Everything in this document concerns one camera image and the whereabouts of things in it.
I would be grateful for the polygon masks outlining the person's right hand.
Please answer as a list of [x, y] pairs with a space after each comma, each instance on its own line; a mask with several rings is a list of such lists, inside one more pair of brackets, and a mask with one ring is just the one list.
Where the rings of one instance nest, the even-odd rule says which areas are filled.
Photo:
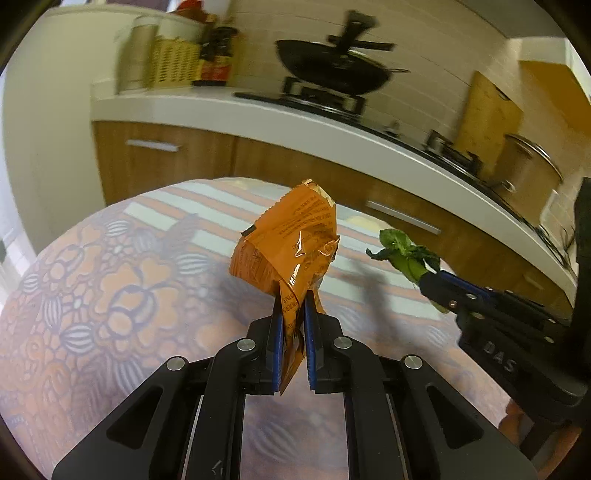
[[[506, 406], [505, 417], [499, 423], [499, 430], [516, 446], [522, 442], [522, 430], [525, 428], [525, 412], [511, 399]], [[566, 458], [581, 435], [582, 429], [576, 425], [564, 427], [555, 432], [544, 448], [548, 453], [542, 455], [540, 466], [536, 467], [538, 478], [547, 479]]]

